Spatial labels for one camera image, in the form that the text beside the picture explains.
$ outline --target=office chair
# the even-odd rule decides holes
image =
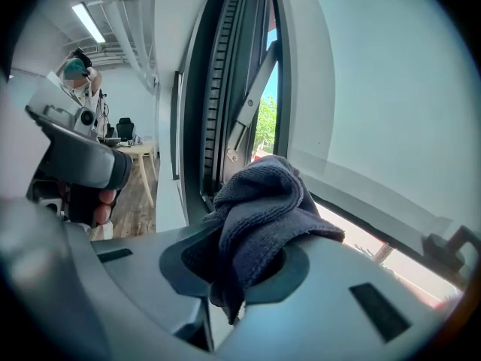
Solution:
[[[122,141],[130,141],[133,138],[134,123],[129,117],[121,117],[116,125],[117,135]]]

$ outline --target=table leg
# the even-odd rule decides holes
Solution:
[[[150,194],[149,182],[147,180],[147,174],[145,173],[144,157],[142,154],[138,154],[138,164],[141,167],[141,177],[142,182],[144,182],[145,192],[147,193],[147,198],[149,199],[150,205],[153,207],[152,194]]]
[[[155,160],[153,158],[153,149],[150,150],[149,156],[150,156],[150,161],[152,163],[153,177],[156,179],[156,181],[158,181],[159,179],[157,179],[156,164],[155,164]]]

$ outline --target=wooden floor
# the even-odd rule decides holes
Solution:
[[[160,159],[157,158],[155,163],[156,172],[159,172]],[[148,156],[144,157],[144,165],[154,207],[150,207],[138,162],[135,160],[129,182],[120,193],[110,218],[113,224],[114,238],[133,237],[156,232],[157,181],[153,177],[152,163]]]

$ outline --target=sky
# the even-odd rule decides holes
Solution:
[[[268,33],[268,48],[271,45],[271,43],[277,40],[277,32],[276,29],[273,29]],[[264,93],[262,94],[262,98],[267,98],[268,96],[273,96],[274,101],[277,103],[277,63],[276,66],[274,67],[274,70],[272,71],[272,75],[269,78],[267,86],[265,86]]]

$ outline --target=towel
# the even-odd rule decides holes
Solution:
[[[294,237],[310,233],[342,242],[344,232],[319,216],[299,171],[266,156],[234,174],[213,200],[205,220],[224,221],[210,301],[233,323],[244,292]]]

